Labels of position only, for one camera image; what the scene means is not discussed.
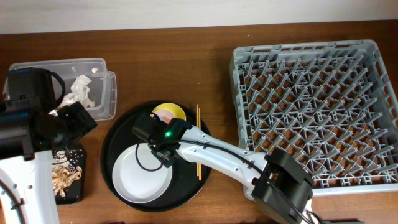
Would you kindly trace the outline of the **white tissue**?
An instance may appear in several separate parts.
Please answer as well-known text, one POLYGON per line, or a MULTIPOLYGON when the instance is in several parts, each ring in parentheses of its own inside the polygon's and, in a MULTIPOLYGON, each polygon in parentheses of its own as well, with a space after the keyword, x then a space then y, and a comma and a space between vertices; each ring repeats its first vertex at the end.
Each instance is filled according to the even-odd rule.
POLYGON ((88 85, 92 80, 85 75, 80 75, 76 78, 70 87, 71 93, 64 96, 63 101, 57 110, 64 106, 70 106, 76 102, 80 102, 84 108, 93 108, 95 103, 88 98, 90 88, 88 85))

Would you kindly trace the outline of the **grey round plate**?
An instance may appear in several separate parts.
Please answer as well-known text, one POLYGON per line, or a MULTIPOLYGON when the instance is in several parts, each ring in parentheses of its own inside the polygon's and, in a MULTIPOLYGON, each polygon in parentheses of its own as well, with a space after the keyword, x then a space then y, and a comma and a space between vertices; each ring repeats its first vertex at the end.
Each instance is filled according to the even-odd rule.
POLYGON ((164 167, 146 143, 123 151, 112 170, 117 193, 128 202, 148 203, 159 198, 169 187, 173 168, 164 167))

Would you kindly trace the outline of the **white rice pile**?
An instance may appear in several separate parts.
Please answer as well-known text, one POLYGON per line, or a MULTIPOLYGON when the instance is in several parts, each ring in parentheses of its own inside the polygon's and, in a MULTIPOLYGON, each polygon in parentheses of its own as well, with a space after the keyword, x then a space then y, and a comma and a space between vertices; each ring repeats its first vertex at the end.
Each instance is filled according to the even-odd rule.
POLYGON ((53 155, 53 165, 78 165, 85 161, 85 154, 82 150, 63 150, 53 155))

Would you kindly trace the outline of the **peanut shells pile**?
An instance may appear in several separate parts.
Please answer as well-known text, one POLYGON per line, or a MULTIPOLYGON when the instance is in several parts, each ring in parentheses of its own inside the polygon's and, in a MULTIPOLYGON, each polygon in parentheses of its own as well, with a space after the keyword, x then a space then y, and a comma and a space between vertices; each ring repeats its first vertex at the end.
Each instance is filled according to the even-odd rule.
POLYGON ((60 195, 65 197, 65 189, 71 186, 76 180, 82 177, 82 168, 77 166, 75 170, 70 170, 67 167, 52 170, 52 185, 54 196, 60 195))

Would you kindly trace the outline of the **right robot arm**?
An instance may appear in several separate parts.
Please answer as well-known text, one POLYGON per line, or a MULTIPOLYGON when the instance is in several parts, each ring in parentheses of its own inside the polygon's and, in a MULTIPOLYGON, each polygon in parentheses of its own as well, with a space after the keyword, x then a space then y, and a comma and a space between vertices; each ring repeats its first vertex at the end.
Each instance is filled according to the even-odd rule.
POLYGON ((242 183, 246 192, 278 223, 320 223, 312 211, 312 176, 286 151, 247 151, 216 139, 179 118, 166 123, 143 113, 132 133, 148 144, 165 166, 176 159, 199 163, 242 183))

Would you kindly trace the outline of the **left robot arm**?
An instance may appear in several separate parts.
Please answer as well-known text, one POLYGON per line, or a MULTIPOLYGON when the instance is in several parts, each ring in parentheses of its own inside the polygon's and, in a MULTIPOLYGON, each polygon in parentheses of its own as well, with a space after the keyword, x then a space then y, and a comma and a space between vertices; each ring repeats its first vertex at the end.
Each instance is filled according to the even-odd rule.
POLYGON ((97 126, 80 102, 64 106, 63 79, 43 68, 11 70, 1 103, 1 207, 9 223, 58 223, 52 190, 53 151, 97 126), (55 96, 53 81, 62 87, 55 96))

